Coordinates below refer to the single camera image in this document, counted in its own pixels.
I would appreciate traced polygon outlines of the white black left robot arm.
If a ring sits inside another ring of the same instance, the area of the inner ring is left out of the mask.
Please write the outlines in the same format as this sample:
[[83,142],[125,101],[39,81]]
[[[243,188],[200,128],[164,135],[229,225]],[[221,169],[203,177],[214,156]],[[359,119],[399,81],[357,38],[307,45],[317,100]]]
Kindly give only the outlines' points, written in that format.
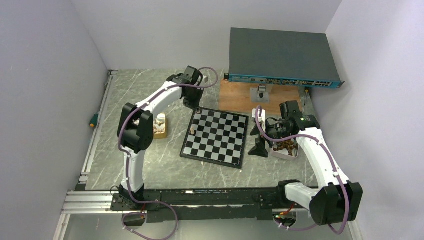
[[124,174],[118,191],[129,209],[139,209],[145,200],[144,157],[154,140],[156,117],[178,100],[195,111],[204,92],[200,86],[202,80],[202,73],[188,66],[183,73],[170,76],[146,99],[136,104],[127,103],[122,108],[117,136],[118,149],[124,155]]

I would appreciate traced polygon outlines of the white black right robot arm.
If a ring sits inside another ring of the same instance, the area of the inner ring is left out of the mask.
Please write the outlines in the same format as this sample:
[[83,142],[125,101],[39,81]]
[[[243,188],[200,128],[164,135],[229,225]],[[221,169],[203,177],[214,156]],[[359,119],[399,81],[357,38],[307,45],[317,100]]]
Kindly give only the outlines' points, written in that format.
[[363,188],[341,170],[325,142],[321,126],[314,115],[304,114],[297,101],[280,104],[281,119],[267,123],[261,105],[252,110],[257,143],[249,154],[266,157],[270,146],[293,140],[303,150],[317,179],[316,189],[299,180],[283,180],[276,187],[275,200],[282,207],[298,204],[309,211],[316,226],[329,226],[337,235],[357,217]]

